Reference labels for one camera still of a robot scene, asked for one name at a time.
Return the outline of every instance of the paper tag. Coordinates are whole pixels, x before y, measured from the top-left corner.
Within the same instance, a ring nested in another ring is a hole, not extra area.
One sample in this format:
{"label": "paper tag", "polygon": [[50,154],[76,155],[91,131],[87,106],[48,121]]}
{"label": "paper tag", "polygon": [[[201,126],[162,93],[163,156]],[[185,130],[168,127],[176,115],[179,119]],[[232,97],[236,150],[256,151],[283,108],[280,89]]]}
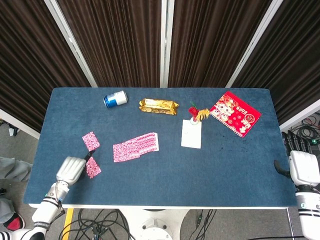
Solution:
{"label": "paper tag", "polygon": [[190,120],[183,120],[181,136],[182,147],[194,149],[201,148],[201,126],[201,122],[198,122],[196,125],[193,125],[190,123]]}

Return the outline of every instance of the person's leg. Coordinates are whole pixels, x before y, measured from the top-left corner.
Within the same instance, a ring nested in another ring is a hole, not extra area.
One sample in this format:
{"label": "person's leg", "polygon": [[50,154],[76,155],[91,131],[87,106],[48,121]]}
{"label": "person's leg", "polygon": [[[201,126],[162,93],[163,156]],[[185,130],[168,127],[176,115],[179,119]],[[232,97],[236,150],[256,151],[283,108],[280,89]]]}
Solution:
{"label": "person's leg", "polygon": [[32,164],[13,158],[0,156],[0,179],[12,179],[16,182],[27,181]]}
{"label": "person's leg", "polygon": [[12,201],[4,197],[0,198],[0,224],[7,222],[15,213]]}
{"label": "person's leg", "polygon": [[26,225],[23,218],[15,212],[12,201],[4,197],[0,197],[0,224],[10,231],[23,229]]}

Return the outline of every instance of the white table edge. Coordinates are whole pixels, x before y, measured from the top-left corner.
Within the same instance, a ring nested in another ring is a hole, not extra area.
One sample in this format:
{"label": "white table edge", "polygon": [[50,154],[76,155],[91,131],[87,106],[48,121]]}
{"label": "white table edge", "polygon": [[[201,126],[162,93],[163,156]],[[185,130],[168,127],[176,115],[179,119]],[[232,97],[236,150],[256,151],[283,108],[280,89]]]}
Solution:
{"label": "white table edge", "polygon": [[[38,208],[39,203],[30,203],[30,207]],[[253,209],[253,210],[281,210],[287,209],[288,206],[131,206],[131,205],[87,205],[87,204],[62,204],[65,209],[124,209],[124,208],[134,208],[134,209]]]}

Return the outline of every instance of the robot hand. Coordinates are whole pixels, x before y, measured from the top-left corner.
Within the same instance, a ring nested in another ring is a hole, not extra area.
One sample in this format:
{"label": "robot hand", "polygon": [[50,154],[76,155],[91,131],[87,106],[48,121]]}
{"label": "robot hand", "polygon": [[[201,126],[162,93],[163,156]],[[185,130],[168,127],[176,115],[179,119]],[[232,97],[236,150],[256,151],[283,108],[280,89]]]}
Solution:
{"label": "robot hand", "polygon": [[65,213],[62,201],[69,192],[69,187],[79,179],[86,161],[94,152],[94,150],[90,151],[84,159],[68,156],[56,174],[57,182],[51,186],[32,216],[34,228],[32,230],[19,229],[14,232],[0,232],[0,240],[44,240],[51,223]]}
{"label": "robot hand", "polygon": [[320,192],[315,187],[320,183],[320,171],[310,144],[288,131],[282,133],[288,154],[290,171],[283,170],[275,160],[276,171],[293,181],[296,192],[299,218],[303,235],[309,240],[320,240]]}

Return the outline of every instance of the sneaker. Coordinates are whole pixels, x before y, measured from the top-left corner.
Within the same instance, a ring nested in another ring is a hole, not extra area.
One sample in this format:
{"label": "sneaker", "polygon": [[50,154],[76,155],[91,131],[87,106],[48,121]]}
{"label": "sneaker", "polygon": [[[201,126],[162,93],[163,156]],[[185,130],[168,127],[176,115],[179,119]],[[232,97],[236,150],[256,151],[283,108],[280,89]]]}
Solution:
{"label": "sneaker", "polygon": [[13,216],[3,224],[3,226],[10,231],[15,231],[18,229],[24,229],[26,223],[25,220],[15,212]]}

